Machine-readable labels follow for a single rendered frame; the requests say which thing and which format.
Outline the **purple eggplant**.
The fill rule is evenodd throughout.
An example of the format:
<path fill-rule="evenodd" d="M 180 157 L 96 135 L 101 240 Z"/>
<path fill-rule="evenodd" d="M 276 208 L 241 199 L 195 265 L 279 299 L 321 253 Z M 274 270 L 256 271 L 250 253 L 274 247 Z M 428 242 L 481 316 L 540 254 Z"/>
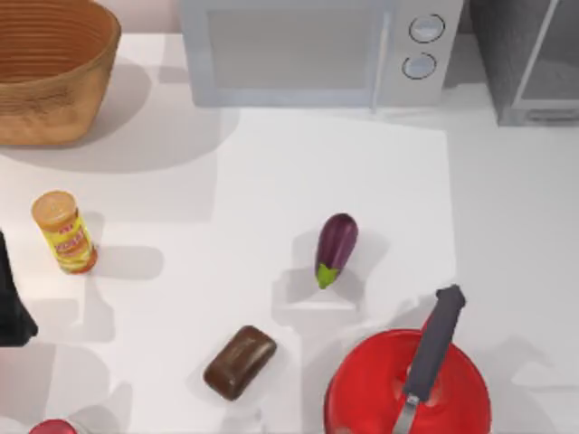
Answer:
<path fill-rule="evenodd" d="M 332 285 L 346 267 L 356 246 L 358 226 L 347 213 L 332 215 L 319 237 L 315 260 L 315 277 L 320 289 Z"/>

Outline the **brown bread loaf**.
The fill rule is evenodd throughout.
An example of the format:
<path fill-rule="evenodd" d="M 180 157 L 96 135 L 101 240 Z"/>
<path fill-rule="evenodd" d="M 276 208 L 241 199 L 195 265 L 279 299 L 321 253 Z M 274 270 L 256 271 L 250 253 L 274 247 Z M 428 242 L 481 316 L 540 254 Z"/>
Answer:
<path fill-rule="evenodd" d="M 253 325 L 242 326 L 204 370 L 204 382 L 236 401 L 277 351 L 277 343 Z"/>

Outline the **pale microwave oven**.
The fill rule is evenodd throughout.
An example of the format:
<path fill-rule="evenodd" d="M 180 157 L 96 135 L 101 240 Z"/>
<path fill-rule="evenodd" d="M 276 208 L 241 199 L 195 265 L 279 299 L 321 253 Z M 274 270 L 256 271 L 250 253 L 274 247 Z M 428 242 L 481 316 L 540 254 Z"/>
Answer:
<path fill-rule="evenodd" d="M 377 109 L 435 104 L 464 0 L 180 0 L 178 16 L 197 106 L 370 109 L 383 16 L 390 12 Z M 414 18 L 437 14 L 445 31 L 417 43 Z M 437 60 L 409 80 L 406 57 Z"/>

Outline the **red pan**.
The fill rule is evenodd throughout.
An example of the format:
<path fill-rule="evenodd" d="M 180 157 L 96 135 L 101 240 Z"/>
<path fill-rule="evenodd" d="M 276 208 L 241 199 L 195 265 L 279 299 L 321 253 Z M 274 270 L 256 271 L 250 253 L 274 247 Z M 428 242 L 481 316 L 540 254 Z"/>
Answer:
<path fill-rule="evenodd" d="M 392 434 L 421 337 L 417 329 L 380 332 L 346 356 L 327 388 L 326 434 Z M 410 434 L 490 432 L 486 383 L 471 359 L 452 344 L 432 388 L 432 400 L 417 409 Z"/>

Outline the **microwave knob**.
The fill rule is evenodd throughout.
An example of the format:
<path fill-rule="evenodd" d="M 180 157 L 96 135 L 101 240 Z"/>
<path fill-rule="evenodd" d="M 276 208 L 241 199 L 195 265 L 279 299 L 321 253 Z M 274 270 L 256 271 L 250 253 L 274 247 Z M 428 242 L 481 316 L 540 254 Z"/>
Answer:
<path fill-rule="evenodd" d="M 416 17 L 409 26 L 409 34 L 417 43 L 431 43 L 438 40 L 445 31 L 445 22 L 437 14 Z"/>
<path fill-rule="evenodd" d="M 402 63 L 402 73 L 409 80 L 424 80 L 437 69 L 436 58 L 426 52 L 406 57 Z"/>

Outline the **yellow and orange can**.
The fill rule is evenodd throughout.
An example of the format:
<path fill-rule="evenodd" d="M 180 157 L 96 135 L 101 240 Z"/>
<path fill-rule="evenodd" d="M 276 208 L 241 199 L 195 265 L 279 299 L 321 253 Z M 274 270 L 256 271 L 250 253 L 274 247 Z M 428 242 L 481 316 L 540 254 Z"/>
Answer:
<path fill-rule="evenodd" d="M 72 194 L 45 193 L 34 201 L 31 213 L 61 270 L 82 274 L 94 267 L 98 252 Z"/>

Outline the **woven brown basket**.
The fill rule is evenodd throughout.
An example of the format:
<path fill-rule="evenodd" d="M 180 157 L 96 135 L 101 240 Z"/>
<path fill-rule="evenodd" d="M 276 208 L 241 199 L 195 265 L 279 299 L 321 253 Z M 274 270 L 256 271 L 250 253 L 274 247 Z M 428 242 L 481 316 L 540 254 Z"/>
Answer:
<path fill-rule="evenodd" d="M 94 0 L 0 0 L 0 146 L 61 146 L 87 134 L 119 46 Z"/>

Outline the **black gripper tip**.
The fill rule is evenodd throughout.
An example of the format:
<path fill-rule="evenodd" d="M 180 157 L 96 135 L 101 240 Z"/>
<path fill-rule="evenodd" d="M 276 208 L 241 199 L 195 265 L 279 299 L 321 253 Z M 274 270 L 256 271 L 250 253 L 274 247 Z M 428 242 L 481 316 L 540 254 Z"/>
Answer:
<path fill-rule="evenodd" d="M 38 331 L 18 294 L 5 236 L 0 231 L 0 347 L 24 347 Z"/>

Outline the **red round object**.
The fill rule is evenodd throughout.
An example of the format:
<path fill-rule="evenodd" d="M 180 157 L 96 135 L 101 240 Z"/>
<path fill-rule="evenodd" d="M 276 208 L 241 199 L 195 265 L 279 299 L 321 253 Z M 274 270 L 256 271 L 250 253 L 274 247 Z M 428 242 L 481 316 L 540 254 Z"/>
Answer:
<path fill-rule="evenodd" d="M 49 419 L 34 425 L 28 434 L 81 434 L 79 429 L 68 420 Z"/>

